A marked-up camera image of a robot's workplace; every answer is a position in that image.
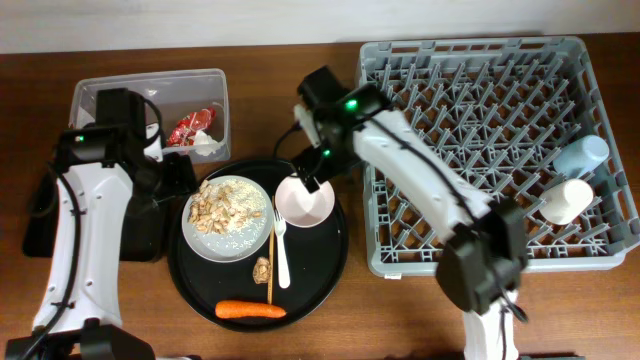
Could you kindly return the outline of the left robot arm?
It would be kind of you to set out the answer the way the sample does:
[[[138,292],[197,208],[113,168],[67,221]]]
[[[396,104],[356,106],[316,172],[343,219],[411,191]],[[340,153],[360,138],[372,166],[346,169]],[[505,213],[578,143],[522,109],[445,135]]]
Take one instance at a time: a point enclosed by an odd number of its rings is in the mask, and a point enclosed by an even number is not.
[[[127,88],[101,90],[91,125],[64,131],[49,165],[58,218],[47,290],[30,336],[11,339],[8,359],[152,359],[122,328],[118,268],[123,225],[198,188],[186,155],[165,159],[158,108]]]

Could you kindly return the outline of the cream white cup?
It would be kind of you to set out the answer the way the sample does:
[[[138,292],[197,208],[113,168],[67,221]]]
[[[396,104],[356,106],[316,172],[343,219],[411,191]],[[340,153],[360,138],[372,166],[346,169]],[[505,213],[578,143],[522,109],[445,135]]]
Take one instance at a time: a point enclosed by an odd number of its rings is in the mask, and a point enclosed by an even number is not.
[[[556,225],[567,225],[584,212],[594,199],[592,187],[584,180],[570,179],[544,191],[541,215]]]

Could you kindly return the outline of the light blue cup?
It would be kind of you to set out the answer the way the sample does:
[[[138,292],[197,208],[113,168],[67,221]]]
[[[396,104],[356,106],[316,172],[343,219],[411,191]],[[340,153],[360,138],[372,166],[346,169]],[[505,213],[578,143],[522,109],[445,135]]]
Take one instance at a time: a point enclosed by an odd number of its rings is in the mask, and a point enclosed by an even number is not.
[[[587,135],[562,148],[552,164],[558,174],[579,178],[595,170],[609,157],[609,153],[604,139]]]

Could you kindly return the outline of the white plastic fork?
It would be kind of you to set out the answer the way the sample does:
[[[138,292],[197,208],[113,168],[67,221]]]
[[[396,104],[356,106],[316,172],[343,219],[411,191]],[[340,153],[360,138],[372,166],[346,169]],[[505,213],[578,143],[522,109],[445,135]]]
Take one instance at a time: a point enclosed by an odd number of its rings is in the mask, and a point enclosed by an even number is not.
[[[289,264],[285,247],[285,234],[287,224],[277,209],[274,210],[275,235],[277,245],[278,283],[282,289],[287,289],[291,284]]]

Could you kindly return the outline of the red snack wrapper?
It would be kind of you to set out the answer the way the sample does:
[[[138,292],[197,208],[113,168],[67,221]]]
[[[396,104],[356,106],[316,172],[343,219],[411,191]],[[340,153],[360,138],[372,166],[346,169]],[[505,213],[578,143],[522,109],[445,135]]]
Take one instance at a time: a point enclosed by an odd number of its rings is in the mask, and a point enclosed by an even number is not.
[[[198,132],[205,132],[216,117],[213,107],[192,112],[182,118],[170,134],[167,144],[171,147],[192,146]]]

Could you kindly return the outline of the pink bowl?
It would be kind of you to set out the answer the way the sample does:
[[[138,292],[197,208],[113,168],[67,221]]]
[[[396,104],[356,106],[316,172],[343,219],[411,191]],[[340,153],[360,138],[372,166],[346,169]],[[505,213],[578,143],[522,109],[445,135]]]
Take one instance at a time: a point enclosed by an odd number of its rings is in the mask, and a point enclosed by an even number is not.
[[[329,182],[310,193],[298,178],[285,177],[275,193],[275,206],[288,224],[312,228],[325,221],[333,212],[335,193]]]

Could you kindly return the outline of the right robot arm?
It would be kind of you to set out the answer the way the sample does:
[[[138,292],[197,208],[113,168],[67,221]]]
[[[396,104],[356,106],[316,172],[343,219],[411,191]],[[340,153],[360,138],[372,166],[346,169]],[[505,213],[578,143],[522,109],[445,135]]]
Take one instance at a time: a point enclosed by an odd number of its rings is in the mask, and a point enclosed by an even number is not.
[[[514,323],[528,317],[516,299],[528,258],[517,202],[495,200],[459,176],[373,85],[348,90],[321,67],[297,93],[294,116],[311,145],[292,167],[304,187],[314,193],[359,162],[379,170],[444,245],[436,280],[463,313],[464,357],[519,358]]]

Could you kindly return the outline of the white tissue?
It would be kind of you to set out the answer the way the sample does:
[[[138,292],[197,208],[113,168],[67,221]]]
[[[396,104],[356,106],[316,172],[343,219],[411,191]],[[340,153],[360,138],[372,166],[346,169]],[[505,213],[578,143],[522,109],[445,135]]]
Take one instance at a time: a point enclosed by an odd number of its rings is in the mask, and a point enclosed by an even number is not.
[[[221,147],[221,144],[204,131],[198,130],[193,136],[193,146],[198,155],[209,156],[214,154]]]

